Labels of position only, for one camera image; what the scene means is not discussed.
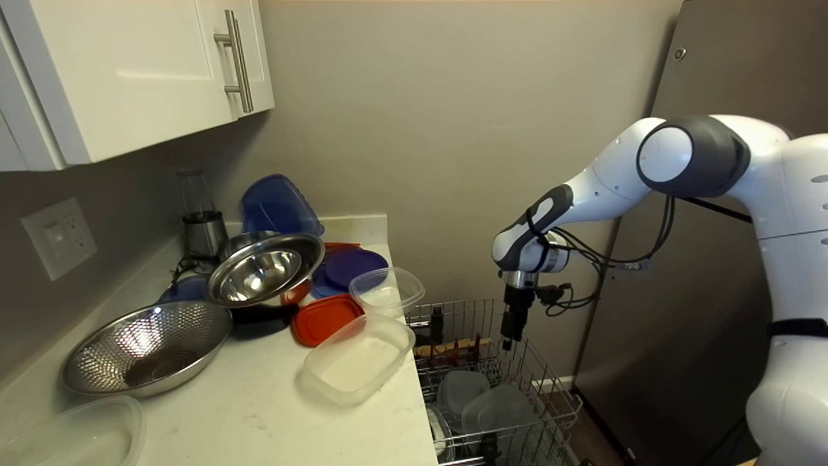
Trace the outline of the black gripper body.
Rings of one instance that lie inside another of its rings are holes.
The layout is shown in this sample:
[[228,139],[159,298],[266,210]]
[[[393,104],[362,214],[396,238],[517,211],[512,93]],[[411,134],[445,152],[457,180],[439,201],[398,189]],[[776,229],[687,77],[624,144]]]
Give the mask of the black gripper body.
[[506,272],[506,312],[503,312],[503,347],[511,350],[523,339],[523,329],[529,323],[529,310],[537,301],[537,280],[526,272]]

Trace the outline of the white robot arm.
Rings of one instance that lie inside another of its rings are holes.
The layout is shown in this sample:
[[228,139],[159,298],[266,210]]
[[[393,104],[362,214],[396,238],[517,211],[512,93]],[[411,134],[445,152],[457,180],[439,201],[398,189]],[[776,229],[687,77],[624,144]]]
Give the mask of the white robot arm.
[[493,258],[512,290],[532,290],[564,267],[570,222],[621,218],[653,191],[745,206],[772,295],[749,429],[761,466],[828,466],[828,134],[739,113],[646,117],[501,229]]

